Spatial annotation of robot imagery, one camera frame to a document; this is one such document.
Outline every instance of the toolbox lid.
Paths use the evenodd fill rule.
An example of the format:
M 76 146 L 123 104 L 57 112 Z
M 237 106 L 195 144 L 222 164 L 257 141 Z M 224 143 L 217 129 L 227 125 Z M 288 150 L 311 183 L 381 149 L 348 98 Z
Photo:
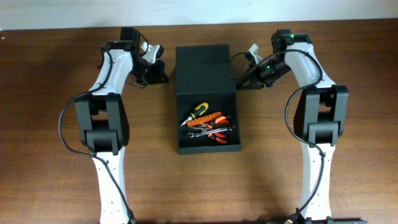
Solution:
M 229 75 L 229 45 L 176 47 L 176 95 L 236 92 Z

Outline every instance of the black box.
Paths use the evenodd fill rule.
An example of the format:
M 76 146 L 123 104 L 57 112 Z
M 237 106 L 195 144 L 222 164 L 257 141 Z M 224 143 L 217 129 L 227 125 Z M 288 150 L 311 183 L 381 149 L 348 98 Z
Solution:
M 229 45 L 177 47 L 177 116 L 178 153 L 233 152 L 242 148 L 236 109 L 236 87 L 230 79 Z M 209 108 L 204 115 L 217 111 L 229 116 L 230 126 L 227 143 L 220 144 L 207 136 L 188 138 L 188 133 L 199 131 L 187 126 L 180 127 L 190 112 L 202 102 Z

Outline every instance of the screwdriver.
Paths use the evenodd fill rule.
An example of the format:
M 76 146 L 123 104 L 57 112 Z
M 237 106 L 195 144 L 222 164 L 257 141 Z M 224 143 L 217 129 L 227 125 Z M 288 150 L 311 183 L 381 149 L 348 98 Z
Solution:
M 191 115 L 188 116 L 188 118 L 180 125 L 180 127 L 185 125 L 188 121 L 191 121 L 191 120 L 197 118 L 198 116 L 202 115 L 204 112 L 206 112 L 207 108 L 209 108 L 208 103 L 204 102 L 204 103 L 199 104 L 195 108 L 194 112 L 192 112 Z

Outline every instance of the white background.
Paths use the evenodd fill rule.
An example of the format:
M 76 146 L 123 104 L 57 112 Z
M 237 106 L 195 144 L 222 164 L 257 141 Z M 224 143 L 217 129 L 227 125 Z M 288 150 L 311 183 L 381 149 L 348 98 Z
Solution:
M 0 0 L 4 30 L 391 17 L 398 0 Z

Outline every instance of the brown table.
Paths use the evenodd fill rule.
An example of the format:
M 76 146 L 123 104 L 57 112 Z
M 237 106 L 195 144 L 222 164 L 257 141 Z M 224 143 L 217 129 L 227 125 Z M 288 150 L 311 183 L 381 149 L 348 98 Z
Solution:
M 302 152 L 284 123 L 292 73 L 273 88 L 240 91 L 243 150 L 179 156 L 175 47 L 229 44 L 231 55 L 272 52 L 276 29 L 306 32 L 328 75 L 350 92 L 344 135 L 331 169 L 333 217 L 394 223 L 398 213 L 398 20 L 271 22 L 138 27 L 165 52 L 167 85 L 124 87 L 130 124 L 127 199 L 139 221 L 240 222 L 287 216 L 299 205 Z M 119 28 L 7 31 L 0 40 L 0 223 L 97 223 L 100 195 L 91 159 L 62 145 L 57 121 L 98 76 L 100 46 Z M 247 61 L 234 61 L 242 74 Z M 75 110 L 65 137 L 86 151 Z

